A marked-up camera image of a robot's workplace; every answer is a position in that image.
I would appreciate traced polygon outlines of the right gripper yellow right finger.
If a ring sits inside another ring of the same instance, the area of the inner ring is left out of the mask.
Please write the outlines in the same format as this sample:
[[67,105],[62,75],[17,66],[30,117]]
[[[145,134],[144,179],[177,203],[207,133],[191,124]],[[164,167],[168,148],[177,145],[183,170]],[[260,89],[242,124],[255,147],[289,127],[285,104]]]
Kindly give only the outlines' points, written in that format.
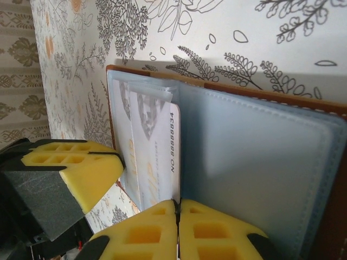
[[181,259],[271,259],[272,243],[259,228],[196,201],[181,202]]

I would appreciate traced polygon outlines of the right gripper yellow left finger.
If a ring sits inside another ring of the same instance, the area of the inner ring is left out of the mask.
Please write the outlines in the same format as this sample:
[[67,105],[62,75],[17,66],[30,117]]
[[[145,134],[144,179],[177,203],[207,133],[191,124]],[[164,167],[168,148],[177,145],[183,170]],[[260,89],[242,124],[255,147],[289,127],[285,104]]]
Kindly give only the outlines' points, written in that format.
[[177,259],[176,208],[162,201],[98,233],[80,251],[81,259]]

